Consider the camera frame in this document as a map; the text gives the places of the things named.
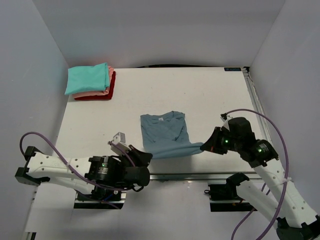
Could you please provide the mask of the blue t shirt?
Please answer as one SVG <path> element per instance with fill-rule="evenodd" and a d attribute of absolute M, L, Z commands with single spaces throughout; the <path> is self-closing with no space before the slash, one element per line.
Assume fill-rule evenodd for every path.
<path fill-rule="evenodd" d="M 182 158 L 202 153 L 202 142 L 190 142 L 185 114 L 170 111 L 140 116 L 142 144 L 154 159 Z"/>

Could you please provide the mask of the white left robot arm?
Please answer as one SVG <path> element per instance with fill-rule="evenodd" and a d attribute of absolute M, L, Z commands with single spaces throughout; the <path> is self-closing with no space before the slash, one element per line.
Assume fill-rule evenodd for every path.
<path fill-rule="evenodd" d="M 114 155 L 82 158 L 45 155 L 29 146 L 24 154 L 26 164 L 17 169 L 15 178 L 30 186 L 49 183 L 67 187 L 96 200 L 103 198 L 106 191 L 146 187 L 153 155 L 121 142 L 109 145 Z"/>

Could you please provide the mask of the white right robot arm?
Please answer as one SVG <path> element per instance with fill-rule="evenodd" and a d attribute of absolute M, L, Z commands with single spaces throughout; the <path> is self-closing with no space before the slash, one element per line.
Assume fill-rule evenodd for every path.
<path fill-rule="evenodd" d="M 242 172 L 226 179 L 226 195 L 250 203 L 276 228 L 279 239 L 315 240 L 320 237 L 320 216 L 303 199 L 295 184 L 285 177 L 285 169 L 273 146 L 267 140 L 255 137 L 246 118 L 225 118 L 201 150 L 220 155 L 236 152 L 249 163 L 274 198 L 260 191 Z"/>

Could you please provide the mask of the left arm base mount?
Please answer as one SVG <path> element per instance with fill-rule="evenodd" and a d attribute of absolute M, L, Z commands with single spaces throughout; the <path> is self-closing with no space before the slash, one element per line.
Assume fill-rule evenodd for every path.
<path fill-rule="evenodd" d="M 120 210 L 126 198 L 125 191 L 106 191 L 105 194 L 77 193 L 74 200 L 74 209 L 86 210 Z"/>

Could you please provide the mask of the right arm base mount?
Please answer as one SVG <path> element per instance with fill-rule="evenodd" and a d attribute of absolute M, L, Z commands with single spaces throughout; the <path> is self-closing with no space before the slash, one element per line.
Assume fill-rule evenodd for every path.
<path fill-rule="evenodd" d="M 249 212 L 254 208 L 245 200 L 234 194 L 227 184 L 209 184 L 204 194 L 209 197 L 210 211 L 222 212 Z"/>

